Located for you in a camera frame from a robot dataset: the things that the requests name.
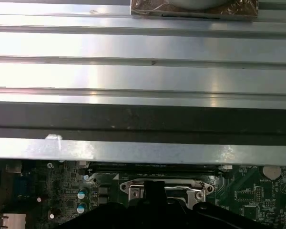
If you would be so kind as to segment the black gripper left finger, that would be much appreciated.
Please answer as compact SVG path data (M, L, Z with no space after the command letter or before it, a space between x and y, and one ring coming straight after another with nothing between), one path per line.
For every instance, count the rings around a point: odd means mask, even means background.
M144 198L125 207L110 202L57 226L58 229L154 229L155 182L145 181Z

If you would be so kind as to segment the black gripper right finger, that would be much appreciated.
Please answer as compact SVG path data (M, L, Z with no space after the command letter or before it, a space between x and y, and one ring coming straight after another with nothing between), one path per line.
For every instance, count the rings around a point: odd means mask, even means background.
M208 202L184 208L168 199L165 183L155 182L155 227L157 229L269 229L262 223L247 219Z

